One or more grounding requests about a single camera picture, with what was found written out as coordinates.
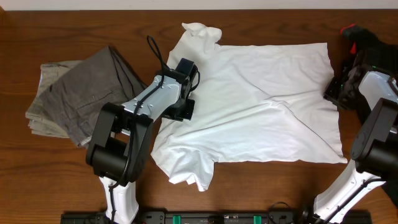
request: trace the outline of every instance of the gray folded shirt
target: gray folded shirt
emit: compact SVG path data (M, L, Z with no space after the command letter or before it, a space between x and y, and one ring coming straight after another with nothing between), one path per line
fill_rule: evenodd
M30 119L29 127L32 130L32 134L56 138L69 138L68 134L59 125L57 125L45 111L42 100L39 96L51 84L55 83L62 75L67 73L80 62L81 61L79 60L64 61L46 63L40 66L41 74L37 94L25 113L25 117Z
M93 134L105 103L120 105L145 88L124 60L106 47L60 77L39 98L51 118L80 146Z

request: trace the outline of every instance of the white t-shirt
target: white t-shirt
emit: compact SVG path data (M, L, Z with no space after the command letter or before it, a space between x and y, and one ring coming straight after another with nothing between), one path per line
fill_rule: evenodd
M347 162L336 106L323 99L333 77L326 43L222 46L220 29L183 27L167 65L197 65L195 109L191 121L162 120L151 154L171 183L207 190L214 162Z

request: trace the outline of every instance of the wooden table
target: wooden table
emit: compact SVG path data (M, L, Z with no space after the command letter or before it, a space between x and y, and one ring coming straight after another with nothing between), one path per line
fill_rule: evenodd
M381 40L398 44L398 11L72 11L0 12L0 223L59 223L65 211L106 208L104 190L85 149L68 139L35 136L24 114L35 97L40 64L85 59L115 46L150 83L159 62L145 37L156 38L164 55L183 33L182 22L221 28L221 45L281 45L328 42L338 73L349 45L339 37L355 22ZM354 112L340 111L344 154L360 128ZM142 207L169 211L260 211L276 201L300 208L324 191L345 164L243 162L216 164L206 192L173 185L149 159L137 182ZM380 188L355 208L374 223L398 223L397 209Z

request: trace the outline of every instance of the black cable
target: black cable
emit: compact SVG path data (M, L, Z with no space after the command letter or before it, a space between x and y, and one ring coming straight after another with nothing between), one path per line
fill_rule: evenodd
M134 109L134 111L133 111L133 113L132 113L132 117L133 117L133 118L135 118L135 116L136 116L136 114L137 114L139 108L140 108L141 105L143 104L143 102L144 102L149 96L151 96L151 94L153 94L156 90L158 90L160 87L162 87L163 82L164 82L165 67L169 69L169 67L168 67L168 66L164 63L164 61L163 61L162 54L161 54L161 52L160 52L160 50L159 50L159 47L158 47L157 44L156 44L155 39L154 39L152 36L149 36L149 35L148 35L148 36L147 36L147 41L148 41L149 47L150 47L150 48L152 49L152 51L155 53L156 57L160 60L160 65L162 66L162 79L161 79L160 83L159 83L153 90L151 90L150 92L148 92L148 94L146 94L144 97L142 97L141 100L139 100L139 101L137 102L136 108ZM153 48L151 42L152 42L153 45L155 46L157 52L155 52L155 50L154 50L154 48ZM111 223L114 223L114 216L115 216L115 213L116 213L116 209L115 209L115 206L114 206L113 189L115 189L117 186L119 186L119 185L120 185L120 182L121 182L122 180L124 180L124 178L125 178L125 176L126 176L126 174L127 174L127 171L129 170L130 163L131 163L132 145L133 145L133 142L134 142L134 130L135 130L135 127L136 127L135 119L132 120L132 125L131 125L131 126L132 126L132 127L131 127L131 129L130 129L130 141L129 141L129 150L128 150L128 153L127 153L126 165L124 166L123 173L121 174L119 180L118 180L115 184L109 185L109 194L110 194L110 197L111 197L111 206L112 206Z
M349 198L347 198L340 206L337 206L337 209L323 223L329 223L330 220L337 213L339 213L345 206L347 206L347 204L350 201L352 201L357 196L357 194L359 194L363 189L365 189L368 186L368 184L370 184L372 182L379 182L379 181L384 181L384 180L382 180L381 178L377 178L377 179L371 179L371 180L364 181L363 184L360 186L360 188L358 188L351 196L349 196Z
M150 41L152 41L152 43L154 43L155 48L156 48L156 51L155 51L155 49L153 48L153 46L152 46L152 44L150 43ZM162 58L162 54L160 53L160 50L159 50L159 47L157 46L157 44L156 44L154 38L153 38L151 35L148 35L148 36L147 36L147 42L148 42L149 47L150 47L150 49L152 50L152 52L155 54L155 56L156 56L156 57L160 60L160 62L162 63L162 68L163 68L163 66L165 66L166 68L170 69L169 66L167 66L166 63L164 63L163 58Z
M271 205L271 207L269 207L268 211L271 210L272 208L274 208L276 205L279 205L279 204L286 205L290 210L292 209L286 202L276 202L273 205ZM269 215L269 212L268 212L268 219L273 224L276 224L276 222L274 221L274 218Z
M200 72L198 71L198 83L194 87L191 87L191 90L189 92L191 93L193 90L196 90L199 83L200 83Z

